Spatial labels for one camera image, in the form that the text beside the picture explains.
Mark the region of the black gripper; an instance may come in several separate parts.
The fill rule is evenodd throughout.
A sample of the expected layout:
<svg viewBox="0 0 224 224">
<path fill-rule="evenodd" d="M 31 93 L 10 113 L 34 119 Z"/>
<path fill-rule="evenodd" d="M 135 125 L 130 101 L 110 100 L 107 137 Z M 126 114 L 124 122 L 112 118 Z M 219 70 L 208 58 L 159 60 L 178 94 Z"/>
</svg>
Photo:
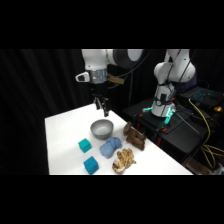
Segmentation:
<svg viewBox="0 0 224 224">
<path fill-rule="evenodd" d="M 109 99 L 105 98 L 107 95 L 107 83 L 99 83 L 99 84 L 92 84 L 91 85 L 91 91 L 94 98 L 94 103 L 96 105 L 96 109 L 102 109 L 104 110 L 104 117 L 107 117 L 109 115 Z"/>
</svg>

